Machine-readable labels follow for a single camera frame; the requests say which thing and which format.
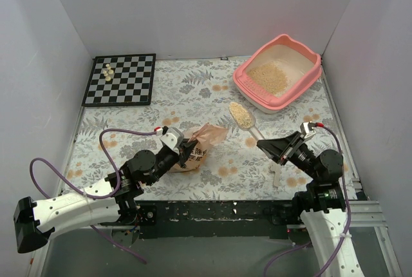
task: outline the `brown paper bag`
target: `brown paper bag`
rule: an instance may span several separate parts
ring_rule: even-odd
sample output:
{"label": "brown paper bag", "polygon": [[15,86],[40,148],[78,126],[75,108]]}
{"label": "brown paper bag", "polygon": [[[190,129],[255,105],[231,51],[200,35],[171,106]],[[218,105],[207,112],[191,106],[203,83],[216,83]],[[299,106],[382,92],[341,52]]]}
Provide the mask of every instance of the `brown paper bag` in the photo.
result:
{"label": "brown paper bag", "polygon": [[185,139],[196,139],[198,143],[186,161],[186,168],[182,169],[178,164],[175,164],[169,172],[187,172],[198,169],[205,161],[208,150],[220,142],[223,142],[226,139],[228,131],[226,128],[207,123],[200,129],[199,127],[195,127],[183,132]]}

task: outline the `floral tablecloth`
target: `floral tablecloth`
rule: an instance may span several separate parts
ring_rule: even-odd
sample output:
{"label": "floral tablecloth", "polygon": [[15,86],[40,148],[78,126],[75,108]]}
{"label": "floral tablecloth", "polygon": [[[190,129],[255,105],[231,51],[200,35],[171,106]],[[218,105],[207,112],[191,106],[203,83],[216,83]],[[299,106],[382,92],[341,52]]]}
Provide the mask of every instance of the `floral tablecloth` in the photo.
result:
{"label": "floral tablecloth", "polygon": [[[164,175],[145,188],[140,200],[285,200],[305,190],[310,178],[292,164],[282,167],[280,186],[274,187],[274,174],[268,170],[271,161],[255,147],[248,132],[237,128],[229,103],[235,101],[250,108],[257,128],[267,139],[289,135],[309,120],[336,129],[323,84],[317,81],[287,108],[267,115],[248,103],[232,81],[233,71],[243,61],[157,61],[150,106],[84,110],[67,177],[84,187],[113,172],[98,143],[103,129],[152,131],[155,126],[166,125],[184,131],[210,122],[229,128],[229,133],[223,143],[209,151],[201,168]],[[107,134],[104,144],[119,167],[141,149],[161,147],[156,137],[121,133]],[[308,145],[319,154],[335,144],[331,136],[319,131]],[[345,161],[346,188],[350,198],[356,198],[351,173]]]}

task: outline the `white wall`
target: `white wall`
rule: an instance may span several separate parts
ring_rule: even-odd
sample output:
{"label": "white wall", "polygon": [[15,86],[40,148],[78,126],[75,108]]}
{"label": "white wall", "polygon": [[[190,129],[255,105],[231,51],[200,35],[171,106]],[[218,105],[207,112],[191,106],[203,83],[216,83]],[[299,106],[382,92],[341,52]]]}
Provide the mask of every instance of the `white wall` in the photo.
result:
{"label": "white wall", "polygon": [[349,0],[61,0],[92,56],[251,55],[281,33],[323,53]]}
{"label": "white wall", "polygon": [[[59,0],[0,0],[0,276],[25,276],[30,254],[18,254],[17,201],[42,198],[28,166],[42,156],[63,167],[91,58]],[[57,179],[35,167],[54,193]]]}
{"label": "white wall", "polygon": [[411,0],[351,0],[324,65],[362,185],[412,276]]}

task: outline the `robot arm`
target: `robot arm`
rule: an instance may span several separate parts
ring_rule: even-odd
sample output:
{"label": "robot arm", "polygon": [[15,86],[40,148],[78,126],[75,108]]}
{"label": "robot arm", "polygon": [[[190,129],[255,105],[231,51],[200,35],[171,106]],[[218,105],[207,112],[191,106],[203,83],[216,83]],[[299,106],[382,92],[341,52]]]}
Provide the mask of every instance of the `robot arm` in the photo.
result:
{"label": "robot arm", "polygon": [[[357,261],[349,231],[343,234],[348,214],[339,179],[343,176],[343,156],[332,149],[315,157],[305,142],[315,135],[317,125],[305,122],[301,132],[288,137],[259,140],[257,147],[275,163],[291,161],[313,180],[306,191],[297,192],[292,199],[295,213],[306,226],[315,249],[319,267],[332,259],[322,276],[364,276]],[[335,258],[342,236],[343,243]]]}
{"label": "robot arm", "polygon": [[[28,253],[47,244],[49,239],[68,231],[99,224],[119,222],[130,224],[138,216],[147,219],[148,212],[138,207],[136,196],[144,193],[142,184],[151,186],[175,164],[185,167],[197,140],[190,141],[175,128],[158,128],[163,144],[154,154],[139,151],[120,168],[120,189],[110,198],[91,199],[70,192],[46,200],[33,201],[30,197],[19,201],[14,214],[17,251]],[[89,195],[107,195],[117,184],[116,173],[84,188]]]}

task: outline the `pink litter box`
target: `pink litter box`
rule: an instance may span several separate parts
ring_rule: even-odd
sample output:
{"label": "pink litter box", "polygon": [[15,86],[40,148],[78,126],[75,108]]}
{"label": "pink litter box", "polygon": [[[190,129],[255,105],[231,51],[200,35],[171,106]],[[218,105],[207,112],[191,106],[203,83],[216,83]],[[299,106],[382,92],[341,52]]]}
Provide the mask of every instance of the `pink litter box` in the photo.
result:
{"label": "pink litter box", "polygon": [[[253,74],[256,76],[256,68],[269,64],[281,70],[286,87],[276,95],[266,91],[248,75],[250,70],[254,70]],[[271,114],[298,98],[321,74],[321,56],[304,44],[293,40],[289,35],[281,34],[263,45],[237,68],[233,80],[238,90],[250,103]]]}

